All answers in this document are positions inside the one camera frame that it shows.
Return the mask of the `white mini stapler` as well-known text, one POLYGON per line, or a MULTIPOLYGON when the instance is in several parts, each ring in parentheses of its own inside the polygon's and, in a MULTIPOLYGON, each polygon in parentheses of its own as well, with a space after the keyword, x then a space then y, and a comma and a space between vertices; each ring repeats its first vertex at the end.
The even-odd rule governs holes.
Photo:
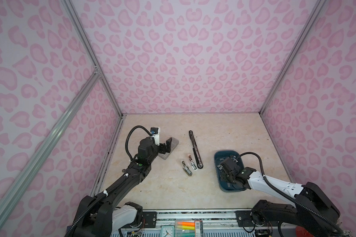
POLYGON ((189 169, 189 167, 186 165, 185 161, 182 161, 182 166, 183 166, 183 170, 184 172, 188 175, 188 176, 192 176, 192 171, 189 169))

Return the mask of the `black long stapler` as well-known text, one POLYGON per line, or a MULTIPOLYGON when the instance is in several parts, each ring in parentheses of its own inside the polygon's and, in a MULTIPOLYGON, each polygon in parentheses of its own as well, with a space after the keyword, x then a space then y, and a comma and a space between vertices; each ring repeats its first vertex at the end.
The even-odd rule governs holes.
POLYGON ((193 131, 190 130, 188 133, 189 133, 189 137, 192 142, 192 145, 193 145, 193 152, 194 152, 194 157, 195 157, 195 160, 197 163, 197 167, 198 167, 198 169, 202 169, 204 167, 204 165, 203 165, 203 161, 201 159, 201 156, 200 156, 200 153, 199 153, 196 141, 195 141, 193 131))

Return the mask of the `pink mini stapler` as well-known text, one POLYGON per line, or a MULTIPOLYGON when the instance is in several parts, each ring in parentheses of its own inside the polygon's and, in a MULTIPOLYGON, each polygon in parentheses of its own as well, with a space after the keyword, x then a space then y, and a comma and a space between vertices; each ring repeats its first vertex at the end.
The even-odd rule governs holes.
POLYGON ((192 159, 192 156, 191 155, 188 155, 188 160, 189 160, 189 163, 190 163, 190 166, 191 168, 196 171, 198 170, 197 166, 196 166, 196 163, 194 162, 194 160, 192 159))

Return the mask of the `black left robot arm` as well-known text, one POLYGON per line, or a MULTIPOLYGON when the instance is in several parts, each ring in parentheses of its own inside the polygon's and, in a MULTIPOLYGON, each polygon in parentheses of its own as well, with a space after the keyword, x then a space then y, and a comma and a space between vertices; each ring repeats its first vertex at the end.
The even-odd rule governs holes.
POLYGON ((161 129, 144 126, 133 127, 125 140, 125 151, 130 164, 123 174, 104 191, 95 196, 85 196, 79 203, 73 223, 67 227, 67 237, 109 237, 114 231, 126 225, 139 227, 143 224, 142 206, 127 202, 118 207, 120 201, 150 173, 157 157, 167 159, 178 146, 178 139, 171 137, 166 142, 160 140, 161 129), (137 154, 131 155, 129 140, 136 129, 142 129, 147 137, 140 140, 137 154))

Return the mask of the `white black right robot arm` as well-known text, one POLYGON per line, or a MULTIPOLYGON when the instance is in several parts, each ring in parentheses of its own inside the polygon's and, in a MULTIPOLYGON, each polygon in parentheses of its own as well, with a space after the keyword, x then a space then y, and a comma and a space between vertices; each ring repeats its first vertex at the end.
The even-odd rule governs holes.
POLYGON ((228 156, 218 165, 220 180, 244 190, 266 193, 286 202, 259 200, 250 212, 256 226, 277 222, 304 228, 314 237, 348 237, 349 231, 338 224, 339 209, 315 183, 291 183, 267 176, 262 158, 254 152, 228 156))

